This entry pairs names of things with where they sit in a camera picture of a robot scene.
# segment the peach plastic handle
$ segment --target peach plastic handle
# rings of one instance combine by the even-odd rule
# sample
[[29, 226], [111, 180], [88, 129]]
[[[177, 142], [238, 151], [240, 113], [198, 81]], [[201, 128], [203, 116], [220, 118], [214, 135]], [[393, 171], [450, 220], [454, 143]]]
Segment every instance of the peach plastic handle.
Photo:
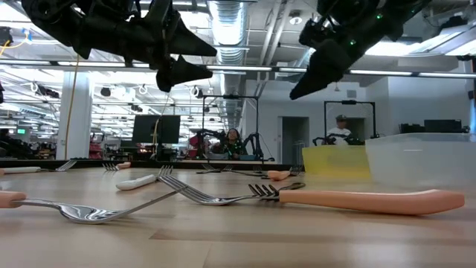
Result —
[[274, 181], [280, 181], [283, 180], [291, 175], [291, 172], [289, 171], [275, 171], [275, 170], [270, 170], [268, 171], [268, 177], [270, 180]]
[[386, 214], [424, 215], [460, 208], [464, 206], [464, 195], [441, 190], [408, 194], [287, 190], [280, 191], [280, 201]]
[[14, 200], [25, 200], [27, 195], [21, 192], [0, 191], [0, 208], [18, 208], [20, 204], [13, 204]]
[[117, 164], [116, 167], [119, 168], [119, 169], [130, 168], [131, 167], [131, 162], [124, 162], [122, 164]]

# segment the table surface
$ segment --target table surface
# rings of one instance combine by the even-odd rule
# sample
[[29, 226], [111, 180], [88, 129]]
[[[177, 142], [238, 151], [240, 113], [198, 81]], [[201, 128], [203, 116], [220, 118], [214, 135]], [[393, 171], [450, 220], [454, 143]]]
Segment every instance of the table surface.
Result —
[[[4, 191], [98, 208], [125, 209], [170, 192], [163, 183], [133, 191], [115, 184], [157, 170], [104, 173], [101, 168], [0, 178]], [[270, 183], [234, 173], [174, 175], [216, 196], [249, 194], [248, 183]], [[306, 189], [399, 192], [421, 188], [294, 181]], [[248, 200], [197, 205], [180, 194], [107, 224], [68, 222], [50, 208], [0, 210], [3, 267], [476, 267], [476, 188], [466, 206], [426, 217], [368, 214], [310, 205]]]

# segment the pillar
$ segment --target pillar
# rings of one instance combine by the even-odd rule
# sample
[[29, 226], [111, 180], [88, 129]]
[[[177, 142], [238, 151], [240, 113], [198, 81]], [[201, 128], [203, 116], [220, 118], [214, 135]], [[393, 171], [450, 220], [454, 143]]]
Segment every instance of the pillar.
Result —
[[[73, 81], [74, 72], [65, 71], [62, 82], [57, 159], [88, 158], [89, 155], [89, 133], [91, 129], [94, 84], [90, 82], [87, 73], [77, 73], [76, 88], [74, 89], [69, 120], [68, 140], [66, 141], [68, 114], [71, 96], [73, 95]], [[66, 143], [68, 143], [67, 155], [65, 154]]]

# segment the clear plastic bin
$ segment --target clear plastic bin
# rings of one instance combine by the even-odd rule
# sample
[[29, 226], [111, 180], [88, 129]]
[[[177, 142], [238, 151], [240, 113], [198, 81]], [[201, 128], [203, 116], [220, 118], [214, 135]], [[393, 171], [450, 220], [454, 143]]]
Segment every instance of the clear plastic bin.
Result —
[[476, 182], [476, 135], [410, 133], [366, 141], [375, 182], [468, 185]]

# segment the computer screen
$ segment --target computer screen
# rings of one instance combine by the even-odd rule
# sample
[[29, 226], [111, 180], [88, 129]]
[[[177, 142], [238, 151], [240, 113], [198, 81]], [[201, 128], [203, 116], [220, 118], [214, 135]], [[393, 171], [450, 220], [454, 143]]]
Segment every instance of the computer screen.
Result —
[[425, 120], [427, 133], [460, 133], [461, 120]]
[[153, 143], [155, 123], [157, 138], [162, 144], [178, 144], [180, 134], [180, 115], [136, 115], [132, 141], [138, 143]]

